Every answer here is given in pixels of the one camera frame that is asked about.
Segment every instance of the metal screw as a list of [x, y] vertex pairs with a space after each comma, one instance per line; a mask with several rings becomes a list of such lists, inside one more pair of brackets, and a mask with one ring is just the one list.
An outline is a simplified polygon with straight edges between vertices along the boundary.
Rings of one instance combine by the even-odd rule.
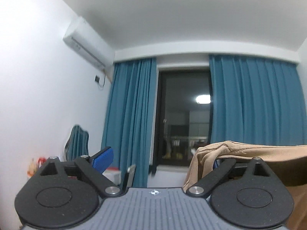
[[120, 192], [120, 189], [119, 189], [119, 187], [111, 186], [111, 187], [107, 187], [107, 188], [105, 189], [105, 192], [106, 192], [107, 194], [117, 194], [117, 193]]
[[203, 193], [204, 189], [202, 187], [194, 186], [189, 188], [190, 193], [192, 194], [201, 194]]

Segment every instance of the window sill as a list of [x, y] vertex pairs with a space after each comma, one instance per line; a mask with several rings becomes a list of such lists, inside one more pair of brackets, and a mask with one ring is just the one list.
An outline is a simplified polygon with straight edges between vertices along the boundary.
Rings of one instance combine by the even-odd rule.
[[182, 172], [187, 173], [188, 167], [172, 166], [172, 165], [158, 165], [157, 171], [168, 171], [168, 172]]

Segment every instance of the logo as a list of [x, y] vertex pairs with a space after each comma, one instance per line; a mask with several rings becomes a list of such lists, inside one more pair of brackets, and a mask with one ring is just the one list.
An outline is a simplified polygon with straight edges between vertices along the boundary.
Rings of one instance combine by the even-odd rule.
[[153, 190], [153, 191], [151, 191], [150, 192], [152, 195], [157, 195], [157, 194], [159, 194], [160, 192], [158, 191], [158, 190]]

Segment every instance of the blue sponge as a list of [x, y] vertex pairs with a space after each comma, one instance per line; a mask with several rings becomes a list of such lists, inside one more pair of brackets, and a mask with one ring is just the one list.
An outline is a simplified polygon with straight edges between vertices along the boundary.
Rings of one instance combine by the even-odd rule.
[[111, 165], [113, 158], [113, 149], [106, 147], [91, 157], [92, 166], [102, 174]]

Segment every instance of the wall outlet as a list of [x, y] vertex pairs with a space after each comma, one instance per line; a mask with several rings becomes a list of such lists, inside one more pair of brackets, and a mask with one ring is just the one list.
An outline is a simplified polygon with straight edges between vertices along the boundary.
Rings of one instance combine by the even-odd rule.
[[96, 82], [96, 83], [99, 83], [99, 80], [100, 80], [100, 77], [96, 75], [96, 77], [95, 77], [95, 82]]

